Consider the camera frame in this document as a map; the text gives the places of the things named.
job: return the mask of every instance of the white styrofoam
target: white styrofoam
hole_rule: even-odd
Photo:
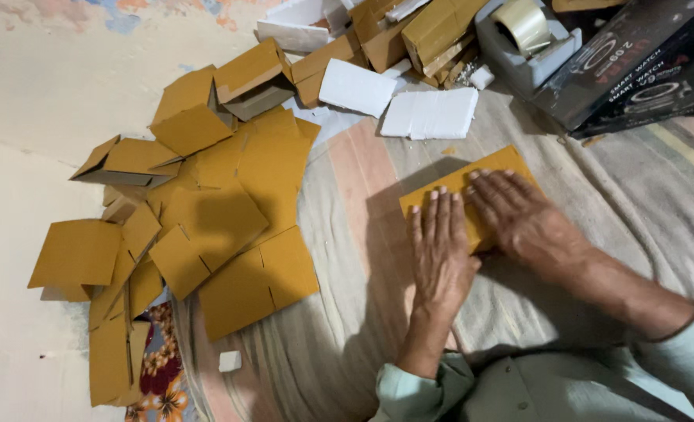
[[[223,351],[220,353],[220,372],[231,372],[240,369],[243,361],[238,350]]]
[[[483,64],[481,68],[469,75],[469,81],[479,90],[486,89],[495,80],[495,75],[492,74],[487,64]]]
[[[271,20],[259,20],[256,24],[260,41],[274,38],[284,50],[313,52],[329,43],[329,30],[326,28]]]
[[[331,59],[318,99],[380,118],[391,101],[397,81],[354,64]]]
[[[386,69],[383,73],[381,73],[381,76],[397,79],[410,69],[412,69],[412,62],[409,59],[402,59],[401,62],[396,63],[394,66],[391,66],[389,69]]]
[[[430,0],[404,0],[398,6],[386,12],[386,17],[391,22],[399,22],[416,11],[418,7],[425,5]]]
[[[478,104],[475,88],[402,92],[391,101],[381,135],[410,139],[462,139]]]

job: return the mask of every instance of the flattened cardboard box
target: flattened cardboard box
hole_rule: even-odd
[[[313,262],[294,226],[241,254],[199,289],[209,341],[318,291]]]
[[[295,95],[290,62],[273,38],[217,69],[214,83],[217,101],[244,122]]]
[[[149,126],[157,141],[181,157],[222,139],[238,128],[238,120],[218,104],[214,66],[186,73],[171,83]]]
[[[154,187],[177,176],[180,163],[168,163],[179,158],[160,143],[118,135],[92,150],[70,180]]]
[[[430,192],[439,186],[446,186],[449,192],[463,192],[464,188],[469,184],[469,172],[477,169],[487,168],[491,170],[513,170],[527,179],[530,183],[539,188],[537,181],[531,175],[524,159],[519,155],[517,149],[510,145],[496,152],[493,152],[487,157],[483,157],[463,168],[442,177],[428,186],[417,189],[411,194],[399,198],[399,204],[405,213],[409,213],[409,209],[413,205],[426,206],[427,198]],[[469,238],[469,253],[482,252],[492,248],[494,243],[494,233],[490,227],[484,225],[474,209],[474,206],[467,204],[464,207],[464,213],[467,217],[466,229],[467,237]]]

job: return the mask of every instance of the packing tape roll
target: packing tape roll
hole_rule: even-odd
[[[547,18],[532,0],[508,0],[490,17],[508,29],[519,53],[525,57],[550,41]]]

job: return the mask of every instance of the folded cardboard box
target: folded cardboard box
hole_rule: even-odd
[[[471,28],[474,15],[487,0],[433,0],[403,30],[412,65],[420,73],[457,43]]]
[[[305,107],[318,106],[318,91],[321,90],[321,81],[331,59],[344,60],[361,68],[368,68],[360,41],[353,29],[293,63],[292,80]]]
[[[217,101],[244,122],[295,95],[290,62],[273,38],[217,69],[214,83]]]
[[[165,88],[149,126],[157,141],[182,157],[229,138],[238,120],[221,106],[213,65],[179,77]]]
[[[483,168],[490,170],[513,170],[533,185],[538,186],[537,181],[531,175],[527,164],[519,155],[516,147],[510,145],[466,165],[452,174],[430,183],[428,186],[400,197],[399,204],[401,204],[402,209],[406,213],[410,213],[412,206],[427,206],[429,193],[439,186],[446,186],[449,192],[464,192],[464,188],[469,185],[469,173]],[[495,242],[494,232],[490,227],[482,223],[474,206],[472,204],[465,205],[464,213],[467,218],[465,226],[467,237],[469,238],[469,253],[482,252],[492,248]]]
[[[93,149],[70,180],[155,187],[177,176],[179,159],[161,143],[118,135]]]

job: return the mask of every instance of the cream wall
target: cream wall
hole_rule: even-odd
[[[163,87],[250,48],[272,2],[0,0],[0,420],[122,420],[89,406],[86,304],[29,275],[50,222],[101,212],[67,181],[91,148],[150,137]]]

